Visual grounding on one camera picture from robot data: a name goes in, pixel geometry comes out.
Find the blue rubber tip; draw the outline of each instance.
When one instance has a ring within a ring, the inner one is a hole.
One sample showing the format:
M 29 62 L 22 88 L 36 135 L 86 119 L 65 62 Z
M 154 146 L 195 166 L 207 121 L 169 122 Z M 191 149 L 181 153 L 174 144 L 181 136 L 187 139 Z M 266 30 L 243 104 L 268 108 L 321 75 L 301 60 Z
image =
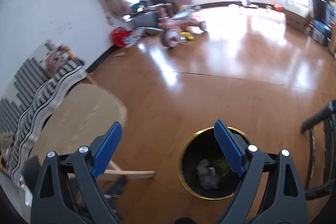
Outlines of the blue rubber tip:
M 240 177 L 243 176 L 246 172 L 243 165 L 243 154 L 233 140 L 231 131 L 222 121 L 218 120 L 215 123 L 214 134 L 231 170 Z
M 91 175 L 95 179 L 105 172 L 107 165 L 118 147 L 121 136 L 122 127 L 118 122 L 114 122 L 105 136 L 102 136 L 105 137 L 105 140 L 93 156 L 93 168 L 91 170 Z

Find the red plastic bag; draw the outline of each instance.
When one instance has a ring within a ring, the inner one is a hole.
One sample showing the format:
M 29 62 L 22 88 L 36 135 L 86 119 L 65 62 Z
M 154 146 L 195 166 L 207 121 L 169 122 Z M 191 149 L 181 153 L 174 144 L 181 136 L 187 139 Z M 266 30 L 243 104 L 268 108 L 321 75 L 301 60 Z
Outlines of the red plastic bag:
M 122 48 L 126 46 L 126 44 L 124 43 L 124 38 L 128 37 L 130 33 L 131 32 L 127 31 L 125 28 L 118 27 L 111 32 L 110 38 L 114 45 Z

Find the gold rim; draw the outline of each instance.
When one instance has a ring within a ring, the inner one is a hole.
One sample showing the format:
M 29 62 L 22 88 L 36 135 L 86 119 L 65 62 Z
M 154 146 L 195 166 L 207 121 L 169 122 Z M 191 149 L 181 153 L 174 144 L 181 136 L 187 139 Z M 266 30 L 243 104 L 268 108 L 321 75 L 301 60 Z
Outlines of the gold rim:
M 198 197 L 198 198 L 202 198 L 202 199 L 206 199 L 206 200 L 220 200 L 220 199 L 226 199 L 226 198 L 230 198 L 234 195 L 231 194 L 231 195 L 228 195 L 228 196 L 225 196 L 223 198 L 206 198 L 204 196 L 201 196 L 199 195 L 198 193 L 194 192 L 187 184 L 187 182 L 185 182 L 184 180 L 184 177 L 182 175 L 182 158 L 183 158 L 183 155 L 184 155 L 184 152 L 186 151 L 188 145 L 198 136 L 200 135 L 201 133 L 203 133 L 204 131 L 207 131 L 209 129 L 213 129 L 214 127 L 208 127 L 208 128 L 205 128 L 205 129 L 202 129 L 198 132 L 196 132 L 194 135 L 192 135 L 192 137 L 187 141 L 187 143 L 184 145 L 183 149 L 182 149 L 182 152 L 181 152 L 181 155 L 180 155 L 180 159 L 179 159 L 179 162 L 178 162 L 178 169 L 177 169 L 177 175 L 178 175 L 178 178 L 180 179 L 182 185 L 184 186 L 184 188 L 191 194 L 193 194 L 194 196 Z M 244 136 L 249 143 L 252 143 L 250 138 L 241 130 L 237 129 L 237 128 L 233 128 L 233 127 L 227 127 L 229 129 L 233 129 L 234 131 L 237 131 L 240 135 Z

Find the brown floor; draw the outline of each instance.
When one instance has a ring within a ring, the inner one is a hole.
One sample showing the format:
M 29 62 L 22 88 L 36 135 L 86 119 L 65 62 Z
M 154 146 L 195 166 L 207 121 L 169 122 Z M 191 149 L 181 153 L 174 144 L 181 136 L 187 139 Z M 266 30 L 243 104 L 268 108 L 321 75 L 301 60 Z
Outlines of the brown floor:
M 195 41 L 167 49 L 157 37 L 144 38 L 94 72 L 97 83 L 128 108 L 113 160 L 126 170 L 157 171 L 154 179 L 128 183 L 119 203 L 124 224 L 171 224 L 181 217 L 215 223 L 228 200 L 194 197 L 179 181 L 177 166 L 184 143 L 217 119 L 244 131 L 265 152 L 289 150 L 304 183 L 309 142 L 300 125 L 336 97 L 335 59 L 286 28 L 282 13 L 211 8 L 194 15 L 208 24 Z M 316 157 L 311 187 L 322 182 L 321 127 Z M 256 214 L 264 186 L 265 177 L 249 216 Z M 310 220 L 326 202 L 307 203 Z

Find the silver screw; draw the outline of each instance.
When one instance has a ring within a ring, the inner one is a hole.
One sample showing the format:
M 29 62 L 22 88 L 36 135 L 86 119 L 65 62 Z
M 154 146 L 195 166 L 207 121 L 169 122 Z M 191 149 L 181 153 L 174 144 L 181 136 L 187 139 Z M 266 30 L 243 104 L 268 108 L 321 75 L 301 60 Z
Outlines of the silver screw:
M 249 147 L 248 147 L 248 149 L 249 149 L 251 152 L 255 152 L 255 151 L 258 150 L 258 148 L 257 148 L 255 145 L 253 145 L 253 144 L 250 144 Z
M 86 153 L 89 150 L 89 148 L 87 146 L 82 146 L 79 148 L 79 152 L 80 153 Z
M 54 151 L 50 151 L 50 152 L 47 153 L 48 158 L 52 158 L 54 155 L 55 155 Z
M 285 157 L 288 157 L 289 156 L 289 151 L 284 149 L 284 150 L 281 150 L 281 154 L 283 154 Z

